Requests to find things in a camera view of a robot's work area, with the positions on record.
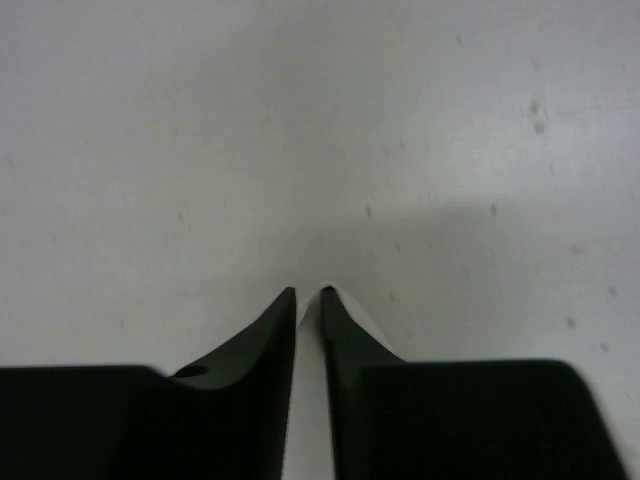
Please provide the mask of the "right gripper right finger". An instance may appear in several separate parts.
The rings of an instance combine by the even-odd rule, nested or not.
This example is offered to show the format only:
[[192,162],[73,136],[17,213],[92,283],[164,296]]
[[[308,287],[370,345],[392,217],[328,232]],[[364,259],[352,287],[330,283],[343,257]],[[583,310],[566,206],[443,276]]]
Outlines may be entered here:
[[339,479],[623,479],[591,391],[556,360],[408,362],[320,295]]

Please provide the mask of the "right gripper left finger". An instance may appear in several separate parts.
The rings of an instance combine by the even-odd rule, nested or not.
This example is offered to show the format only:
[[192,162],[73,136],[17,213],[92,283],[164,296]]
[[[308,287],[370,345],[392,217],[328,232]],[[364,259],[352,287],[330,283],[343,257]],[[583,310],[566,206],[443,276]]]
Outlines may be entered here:
[[278,479],[297,299],[165,375],[147,366],[5,368],[5,479]]

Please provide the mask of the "white tank top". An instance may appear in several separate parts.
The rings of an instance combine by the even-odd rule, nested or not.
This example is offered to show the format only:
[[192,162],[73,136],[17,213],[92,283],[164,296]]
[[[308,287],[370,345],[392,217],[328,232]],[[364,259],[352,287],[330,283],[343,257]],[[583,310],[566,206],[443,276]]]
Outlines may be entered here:
[[297,307],[296,351],[282,477],[332,479],[333,445],[320,293]]

